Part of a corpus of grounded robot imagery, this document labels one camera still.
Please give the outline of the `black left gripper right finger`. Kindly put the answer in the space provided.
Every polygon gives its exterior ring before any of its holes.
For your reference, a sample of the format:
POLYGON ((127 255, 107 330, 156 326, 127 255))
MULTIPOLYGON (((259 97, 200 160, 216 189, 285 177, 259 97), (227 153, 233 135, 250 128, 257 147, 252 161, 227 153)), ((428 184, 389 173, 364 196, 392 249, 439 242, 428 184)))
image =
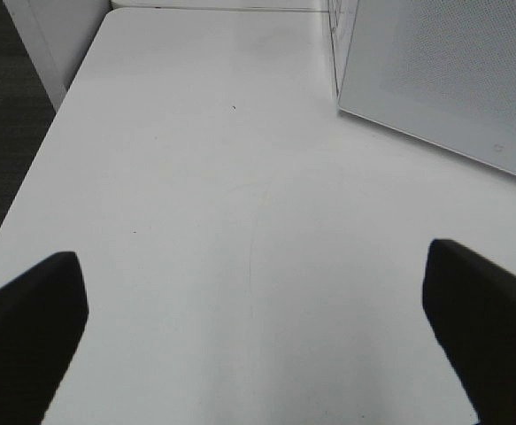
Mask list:
POLYGON ((435 239, 422 306, 481 424, 516 424, 516 275, 435 239))

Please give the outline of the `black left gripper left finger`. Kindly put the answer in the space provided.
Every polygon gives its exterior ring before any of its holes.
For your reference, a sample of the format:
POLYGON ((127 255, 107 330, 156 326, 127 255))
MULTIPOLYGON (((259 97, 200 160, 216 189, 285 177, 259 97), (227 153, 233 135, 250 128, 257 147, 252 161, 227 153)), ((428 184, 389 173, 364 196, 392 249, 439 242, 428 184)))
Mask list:
POLYGON ((0 288, 0 424, 43 421, 88 317, 72 251, 50 255, 0 288))

